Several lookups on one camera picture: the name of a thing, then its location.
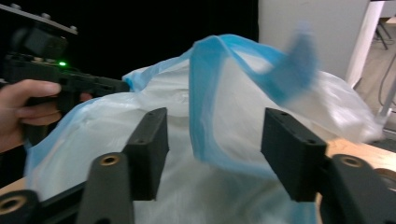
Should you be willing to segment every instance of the hand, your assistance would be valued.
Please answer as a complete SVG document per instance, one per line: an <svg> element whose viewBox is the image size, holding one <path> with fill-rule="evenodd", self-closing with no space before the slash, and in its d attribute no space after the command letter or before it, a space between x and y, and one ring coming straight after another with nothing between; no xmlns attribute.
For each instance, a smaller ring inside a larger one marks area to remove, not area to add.
<svg viewBox="0 0 396 224"><path fill-rule="evenodd" d="M61 91L58 83L25 79L0 90L0 152L23 144L22 124L49 125L62 114L56 102L25 106L31 97L56 96ZM81 101L91 99L82 93Z"/></svg>

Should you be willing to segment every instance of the plastic bag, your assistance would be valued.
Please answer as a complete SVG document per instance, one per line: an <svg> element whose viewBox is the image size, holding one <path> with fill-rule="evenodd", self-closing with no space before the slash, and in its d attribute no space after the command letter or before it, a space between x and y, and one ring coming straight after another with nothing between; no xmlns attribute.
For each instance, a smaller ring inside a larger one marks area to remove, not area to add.
<svg viewBox="0 0 396 224"><path fill-rule="evenodd" d="M46 200L81 183L94 158L122 150L146 112L167 107L170 151L157 200L134 202L136 223L317 223L315 204L291 201L260 153L265 107L342 137L356 126L372 130L355 140L376 132L359 96L317 70L311 47L305 33L289 54L236 35L209 36L180 57L133 71L123 77L131 92L77 106L28 149L27 188ZM343 107L347 98L353 110Z"/></svg>

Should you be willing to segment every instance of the screw hole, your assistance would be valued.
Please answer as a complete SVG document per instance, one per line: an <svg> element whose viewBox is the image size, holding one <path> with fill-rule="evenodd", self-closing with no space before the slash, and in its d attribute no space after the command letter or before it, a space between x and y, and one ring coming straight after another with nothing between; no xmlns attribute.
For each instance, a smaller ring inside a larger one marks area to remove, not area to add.
<svg viewBox="0 0 396 224"><path fill-rule="evenodd" d="M108 219L106 217L95 221L95 224L110 224L110 223L111 223L110 219Z"/></svg>
<svg viewBox="0 0 396 224"><path fill-rule="evenodd" d="M7 214L21 208L26 203L26 198L17 195L0 202L0 215Z"/></svg>
<svg viewBox="0 0 396 224"><path fill-rule="evenodd" d="M113 165L119 162L120 158L117 156L107 156L102 158L100 164L104 166Z"/></svg>
<svg viewBox="0 0 396 224"><path fill-rule="evenodd" d="M314 145L314 144L316 143L316 141L315 141L315 140L312 140L312 139L308 139L308 140L306 140L306 142L307 142L308 144L312 144L312 145Z"/></svg>
<svg viewBox="0 0 396 224"><path fill-rule="evenodd" d="M342 162L348 166L352 167L361 167L361 162L352 158L352 157L343 157L341 158Z"/></svg>

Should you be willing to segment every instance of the finger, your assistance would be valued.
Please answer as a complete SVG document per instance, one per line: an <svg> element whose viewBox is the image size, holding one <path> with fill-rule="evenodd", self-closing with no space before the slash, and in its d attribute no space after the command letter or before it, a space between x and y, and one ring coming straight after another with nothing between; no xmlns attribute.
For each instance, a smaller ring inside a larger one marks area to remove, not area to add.
<svg viewBox="0 0 396 224"><path fill-rule="evenodd" d="M30 124L30 125L49 125L51 123L54 123L58 120L60 120L62 117L61 113L55 113L51 115L47 115L44 117L39 117L39 118L29 118L29 119L21 119L21 122L24 124Z"/></svg>
<svg viewBox="0 0 396 224"><path fill-rule="evenodd" d="M20 119L44 117L59 112L56 102L46 102L40 105L31 105L18 108L15 116Z"/></svg>
<svg viewBox="0 0 396 224"><path fill-rule="evenodd" d="M61 85L58 83L25 79L5 86L2 90L2 101L9 106L21 106L31 97L51 96L60 91Z"/></svg>

